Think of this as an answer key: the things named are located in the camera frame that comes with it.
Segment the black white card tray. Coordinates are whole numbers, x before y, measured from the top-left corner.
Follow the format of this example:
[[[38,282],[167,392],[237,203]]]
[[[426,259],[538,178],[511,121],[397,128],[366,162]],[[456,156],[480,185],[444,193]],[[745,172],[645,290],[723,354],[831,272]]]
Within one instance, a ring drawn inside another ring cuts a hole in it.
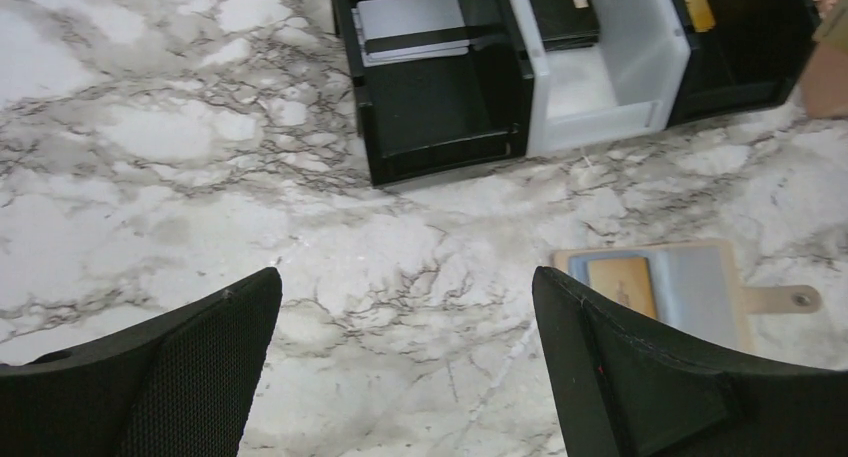
[[[600,41],[546,51],[530,0],[459,0],[467,54],[363,65],[352,10],[331,0],[375,186],[627,139],[784,103],[820,18],[813,0],[591,0]]]

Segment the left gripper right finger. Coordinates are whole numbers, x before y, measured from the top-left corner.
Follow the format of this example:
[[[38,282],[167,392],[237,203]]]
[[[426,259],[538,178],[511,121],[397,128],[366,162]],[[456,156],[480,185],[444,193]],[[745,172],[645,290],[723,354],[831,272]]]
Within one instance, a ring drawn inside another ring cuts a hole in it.
[[[722,347],[552,267],[532,297],[571,456],[843,456],[847,375]]]

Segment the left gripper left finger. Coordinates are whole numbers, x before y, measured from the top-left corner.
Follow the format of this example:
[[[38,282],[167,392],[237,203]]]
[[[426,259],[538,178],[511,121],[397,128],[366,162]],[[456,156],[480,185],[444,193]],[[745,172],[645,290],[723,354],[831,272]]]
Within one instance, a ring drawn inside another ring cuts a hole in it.
[[[5,456],[234,456],[282,280],[262,269],[105,337],[1,368]]]

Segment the orange plastic desk organizer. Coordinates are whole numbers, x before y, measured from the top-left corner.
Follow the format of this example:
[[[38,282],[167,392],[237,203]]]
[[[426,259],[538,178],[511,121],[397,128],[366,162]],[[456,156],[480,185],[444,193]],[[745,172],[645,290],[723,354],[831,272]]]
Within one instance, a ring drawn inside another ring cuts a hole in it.
[[[813,0],[822,22],[814,51],[800,79],[811,118],[847,116],[847,0]]]

